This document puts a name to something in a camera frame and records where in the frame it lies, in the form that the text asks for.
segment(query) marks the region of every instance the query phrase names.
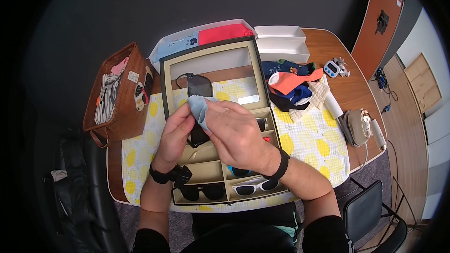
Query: white drawer organizer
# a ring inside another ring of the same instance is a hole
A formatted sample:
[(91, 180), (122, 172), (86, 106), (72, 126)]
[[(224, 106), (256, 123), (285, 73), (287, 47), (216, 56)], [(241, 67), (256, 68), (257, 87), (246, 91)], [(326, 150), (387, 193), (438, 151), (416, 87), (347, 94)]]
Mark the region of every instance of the white drawer organizer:
[[(207, 30), (233, 24), (243, 24), (245, 27), (253, 31), (256, 37), (256, 44), (258, 46), (261, 61), (277, 61), (279, 59), (286, 59), (294, 63), (306, 64), (308, 62), (310, 53), (305, 44), (306, 35), (300, 27), (292, 25), (265, 25), (253, 28), (243, 19), (226, 20), (206, 25), (199, 25), (165, 36), (161, 38), (153, 48), (149, 59), (152, 60), (158, 52), (158, 47), (168, 41), (181, 39), (192, 34), (194, 31)], [(238, 50), (227, 52), (227, 54), (221, 58), (221, 61), (215, 60), (214, 62), (211, 62), (206, 57), (196, 66), (199, 69), (199, 72), (193, 73), (200, 74), (202, 72), (200, 69), (203, 67), (207, 67), (208, 71), (223, 70), (229, 67), (228, 65), (230, 64), (230, 61), (234, 61), (236, 64), (242, 64), (239, 61), (247, 58), (247, 55), (243, 55), (243, 53)], [(159, 61), (152, 63), (152, 65), (156, 71), (160, 73)]]

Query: brown basket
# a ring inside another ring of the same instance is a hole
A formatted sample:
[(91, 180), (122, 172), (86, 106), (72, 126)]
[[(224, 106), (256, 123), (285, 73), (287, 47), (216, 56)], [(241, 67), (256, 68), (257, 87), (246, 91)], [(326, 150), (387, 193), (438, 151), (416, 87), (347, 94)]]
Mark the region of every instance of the brown basket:
[[(128, 63), (120, 82), (112, 117), (108, 122), (97, 125), (94, 117), (97, 109), (97, 98), (102, 88), (102, 76), (110, 73), (113, 66), (119, 64), (128, 56)], [(128, 76), (130, 71), (133, 71), (139, 74), (138, 82), (145, 84), (146, 66), (152, 67), (150, 62), (144, 59), (139, 52), (138, 45), (133, 42), (106, 59), (100, 67), (90, 92), (83, 120), (83, 131), (90, 131), (92, 138), (99, 147), (106, 147), (113, 141), (129, 139), (142, 134), (147, 107), (144, 107), (141, 111), (137, 110), (135, 102), (137, 82), (132, 81)], [(99, 140), (98, 135), (106, 139), (105, 144)]]

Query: black wristband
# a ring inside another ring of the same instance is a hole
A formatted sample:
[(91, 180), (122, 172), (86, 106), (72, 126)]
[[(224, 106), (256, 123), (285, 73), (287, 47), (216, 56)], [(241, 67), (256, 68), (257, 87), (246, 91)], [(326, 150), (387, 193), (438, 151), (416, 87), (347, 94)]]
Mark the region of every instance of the black wristband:
[(164, 174), (164, 173), (153, 170), (152, 165), (150, 164), (150, 176), (152, 176), (153, 180), (159, 184), (165, 184), (169, 180), (174, 182), (178, 175), (178, 171), (180, 171), (180, 170), (181, 170), (181, 166), (176, 165), (171, 171)]
[(281, 154), (281, 162), (280, 162), (280, 166), (278, 167), (277, 172), (275, 172), (275, 174), (273, 174), (272, 176), (265, 176), (262, 175), (262, 177), (265, 177), (268, 180), (275, 180), (278, 181), (279, 179), (281, 179), (281, 177), (284, 176), (284, 173), (286, 173), (286, 170), (288, 169), (288, 164), (289, 164), (289, 158), (291, 158), (284, 150), (278, 148), (280, 150), (280, 154)]

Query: person's left hand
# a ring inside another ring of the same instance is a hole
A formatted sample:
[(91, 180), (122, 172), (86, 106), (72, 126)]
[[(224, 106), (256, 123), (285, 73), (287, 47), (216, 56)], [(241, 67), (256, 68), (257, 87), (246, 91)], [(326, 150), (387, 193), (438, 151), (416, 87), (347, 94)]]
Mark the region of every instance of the person's left hand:
[(159, 148), (152, 161), (153, 170), (166, 174), (175, 167), (183, 155), (186, 140), (194, 123), (195, 120), (187, 102), (169, 116), (162, 131)]

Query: quilted tablecloth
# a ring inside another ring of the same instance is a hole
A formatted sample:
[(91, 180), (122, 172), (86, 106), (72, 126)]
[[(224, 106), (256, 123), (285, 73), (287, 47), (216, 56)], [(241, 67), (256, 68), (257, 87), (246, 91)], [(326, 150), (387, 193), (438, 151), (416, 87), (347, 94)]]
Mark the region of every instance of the quilted tablecloth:
[[(214, 82), (214, 97), (237, 102), (239, 98), (257, 94), (255, 78), (240, 78)], [(177, 106), (187, 101), (186, 89), (174, 90)], [(343, 183), (350, 173), (350, 162), (344, 136), (324, 107), (314, 108), (294, 123), (289, 113), (271, 104), (282, 148), (291, 156), (302, 160), (327, 177), (333, 187)], [(150, 96), (147, 119), (141, 136), (122, 141), (122, 182), (127, 200), (140, 205), (140, 192), (149, 175), (149, 166), (157, 150), (165, 125), (161, 93)], [(173, 205), (170, 210), (179, 212), (235, 212), (264, 208), (297, 200), (291, 192), (267, 198), (237, 202), (231, 205)]]

